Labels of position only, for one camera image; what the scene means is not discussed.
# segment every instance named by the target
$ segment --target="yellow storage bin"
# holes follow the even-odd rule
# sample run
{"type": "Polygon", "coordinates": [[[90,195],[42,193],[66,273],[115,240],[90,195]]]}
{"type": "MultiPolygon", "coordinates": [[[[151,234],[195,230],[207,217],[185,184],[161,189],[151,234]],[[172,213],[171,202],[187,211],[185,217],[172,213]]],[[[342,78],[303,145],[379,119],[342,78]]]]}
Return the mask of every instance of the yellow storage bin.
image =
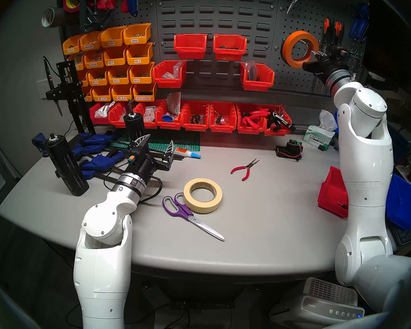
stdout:
{"type": "Polygon", "coordinates": [[[82,35],[79,39],[79,47],[81,50],[99,49],[102,45],[100,41],[101,32],[89,32],[82,35]]]}
{"type": "Polygon", "coordinates": [[[123,42],[125,44],[143,44],[147,43],[151,37],[151,24],[141,23],[130,25],[123,30],[123,42]]]}
{"type": "Polygon", "coordinates": [[[134,85],[112,85],[110,88],[111,96],[114,101],[128,101],[133,99],[133,86],[134,85]]]}
{"type": "Polygon", "coordinates": [[[128,69],[130,65],[112,66],[108,69],[108,79],[111,85],[125,85],[129,83],[128,69]]]}
{"type": "Polygon", "coordinates": [[[81,71],[84,69],[84,61],[83,61],[84,55],[85,55],[85,52],[79,52],[79,53],[72,54],[71,56],[68,57],[67,61],[74,60],[74,65],[76,67],[76,70],[81,71]]]}
{"type": "Polygon", "coordinates": [[[110,86],[94,86],[91,88],[94,101],[111,101],[110,86]]]}
{"type": "Polygon", "coordinates": [[[129,79],[132,83],[151,83],[154,62],[138,64],[129,68],[129,79]]]}
{"type": "Polygon", "coordinates": [[[126,29],[126,26],[121,27],[112,27],[104,30],[101,35],[102,47],[117,47],[123,44],[123,30],[126,29]]]}
{"type": "Polygon", "coordinates": [[[63,43],[63,52],[64,54],[73,54],[73,53],[78,53],[80,51],[79,48],[79,41],[83,35],[75,35],[72,37],[69,37],[64,43],[63,43]]]}
{"type": "Polygon", "coordinates": [[[146,83],[143,85],[134,85],[134,100],[135,101],[154,101],[157,93],[157,85],[155,82],[146,83]]]}
{"type": "Polygon", "coordinates": [[[129,64],[148,64],[152,58],[152,42],[131,45],[126,51],[129,64]]]}
{"type": "Polygon", "coordinates": [[[85,68],[101,68],[103,67],[103,53],[102,49],[89,50],[84,55],[85,68]]]}
{"type": "Polygon", "coordinates": [[[119,47],[112,47],[103,53],[103,62],[105,66],[119,66],[126,63],[126,44],[119,47]]]}
{"type": "Polygon", "coordinates": [[[88,83],[91,86],[106,86],[108,85],[108,74],[105,67],[90,69],[87,75],[88,83]]]}

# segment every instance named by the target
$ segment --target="blue bin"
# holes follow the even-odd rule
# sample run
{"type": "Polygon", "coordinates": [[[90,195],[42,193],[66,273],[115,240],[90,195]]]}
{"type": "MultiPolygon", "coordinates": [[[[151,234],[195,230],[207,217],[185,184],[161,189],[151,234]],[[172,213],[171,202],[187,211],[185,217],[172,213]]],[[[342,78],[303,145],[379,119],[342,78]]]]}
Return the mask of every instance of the blue bin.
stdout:
{"type": "Polygon", "coordinates": [[[387,217],[401,228],[411,229],[411,184],[395,174],[387,194],[387,217]]]}

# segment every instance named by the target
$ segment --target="green cutting mat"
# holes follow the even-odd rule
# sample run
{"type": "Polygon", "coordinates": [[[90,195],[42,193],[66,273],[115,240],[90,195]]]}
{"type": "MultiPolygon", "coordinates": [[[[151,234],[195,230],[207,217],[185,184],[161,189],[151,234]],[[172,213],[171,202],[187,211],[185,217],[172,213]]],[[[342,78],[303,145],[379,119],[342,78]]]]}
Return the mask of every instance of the green cutting mat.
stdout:
{"type": "MultiPolygon", "coordinates": [[[[150,131],[151,138],[148,141],[149,148],[152,150],[165,151],[167,145],[173,140],[175,148],[186,148],[193,152],[200,151],[199,145],[199,132],[183,131],[183,130],[170,130],[170,129],[156,129],[150,131]]],[[[127,133],[124,133],[118,141],[122,143],[129,143],[129,137],[127,133]]],[[[126,145],[117,143],[110,143],[110,146],[116,146],[120,148],[127,148],[126,145]]]]}

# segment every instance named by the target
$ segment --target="red wire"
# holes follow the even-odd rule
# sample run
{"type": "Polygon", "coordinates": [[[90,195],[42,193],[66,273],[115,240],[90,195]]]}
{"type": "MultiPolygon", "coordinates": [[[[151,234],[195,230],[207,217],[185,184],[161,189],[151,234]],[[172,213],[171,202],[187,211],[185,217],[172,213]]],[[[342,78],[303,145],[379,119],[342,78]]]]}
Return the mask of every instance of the red wire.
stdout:
{"type": "Polygon", "coordinates": [[[285,155],[285,156],[287,156],[287,157],[290,157],[290,158],[296,158],[296,157],[301,156],[301,155],[302,155],[302,152],[303,152],[302,147],[301,147],[300,145],[299,145],[298,147],[300,148],[300,154],[299,154],[299,155],[291,156],[291,155],[288,155],[288,154],[283,153],[283,152],[279,152],[279,153],[282,153],[283,155],[285,155]]]}

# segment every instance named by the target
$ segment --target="glue bottle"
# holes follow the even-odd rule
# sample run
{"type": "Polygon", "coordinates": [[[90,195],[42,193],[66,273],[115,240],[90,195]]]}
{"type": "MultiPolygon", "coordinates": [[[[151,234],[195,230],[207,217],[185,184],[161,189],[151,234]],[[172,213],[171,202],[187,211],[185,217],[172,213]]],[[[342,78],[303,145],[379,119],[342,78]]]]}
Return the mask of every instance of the glue bottle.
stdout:
{"type": "Polygon", "coordinates": [[[177,147],[175,149],[175,154],[178,154],[182,157],[190,157],[190,158],[201,158],[201,155],[186,150],[185,148],[177,147]]]}

